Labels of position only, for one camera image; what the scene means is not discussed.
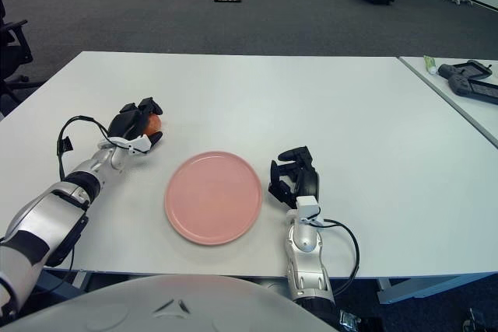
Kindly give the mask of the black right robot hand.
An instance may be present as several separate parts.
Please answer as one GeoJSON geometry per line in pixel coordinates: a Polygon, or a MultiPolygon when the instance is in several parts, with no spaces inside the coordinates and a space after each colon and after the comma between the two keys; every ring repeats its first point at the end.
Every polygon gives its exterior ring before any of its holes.
{"type": "Polygon", "coordinates": [[[319,200],[319,174],[307,146],[284,151],[270,165],[268,192],[279,202],[296,209],[298,197],[314,196],[319,200]]]}

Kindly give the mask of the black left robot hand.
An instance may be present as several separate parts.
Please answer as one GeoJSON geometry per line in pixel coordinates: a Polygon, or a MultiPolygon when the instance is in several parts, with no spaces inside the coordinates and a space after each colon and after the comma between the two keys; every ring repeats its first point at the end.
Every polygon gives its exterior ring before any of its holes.
{"type": "Polygon", "coordinates": [[[162,114],[161,107],[152,97],[143,99],[138,105],[126,104],[111,121],[107,136],[131,141],[146,135],[154,146],[163,137],[162,114]]]}

